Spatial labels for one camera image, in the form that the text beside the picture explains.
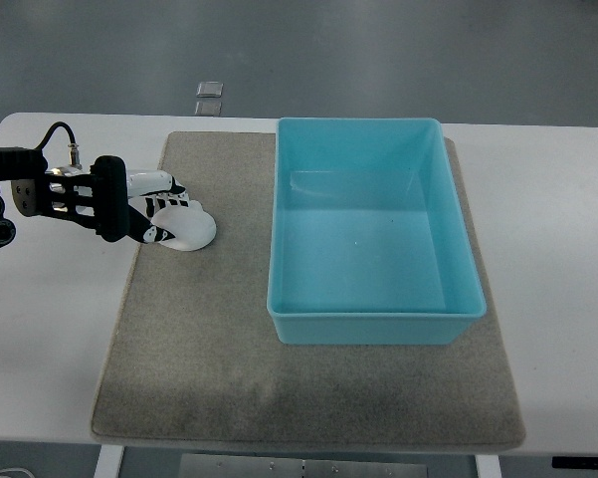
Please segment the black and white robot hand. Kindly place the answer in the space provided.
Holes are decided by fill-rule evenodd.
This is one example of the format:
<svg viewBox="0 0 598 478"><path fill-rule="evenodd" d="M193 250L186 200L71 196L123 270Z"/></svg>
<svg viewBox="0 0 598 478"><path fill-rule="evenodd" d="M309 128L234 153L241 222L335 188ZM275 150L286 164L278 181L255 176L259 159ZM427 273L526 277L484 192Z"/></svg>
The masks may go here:
<svg viewBox="0 0 598 478"><path fill-rule="evenodd" d="M128 236L138 243L162 243L175 238L172 220L166 226L155 225L152 220L161 210L187 208L190 198L186 188L171 174L163 170L131 170L126 174L128 199L142 198L143 212L128 204Z"/></svg>

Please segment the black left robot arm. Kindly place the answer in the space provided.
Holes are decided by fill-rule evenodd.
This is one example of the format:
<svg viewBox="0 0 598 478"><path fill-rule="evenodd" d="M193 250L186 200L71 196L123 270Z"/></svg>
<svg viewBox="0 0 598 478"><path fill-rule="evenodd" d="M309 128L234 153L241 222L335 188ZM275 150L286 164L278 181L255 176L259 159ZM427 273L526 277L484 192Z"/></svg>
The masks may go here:
<svg viewBox="0 0 598 478"><path fill-rule="evenodd" d="M50 169L44 147L62 128L69 137L70 164ZM8 181L14 204L25 217L44 216L92 229L107 242L116 242L130 230L126 169L122 159L105 155L83 171L71 128L58 121L34 148L0 147L0 184ZM0 248L16 236L15 224L4 217L6 203L0 189Z"/></svg>

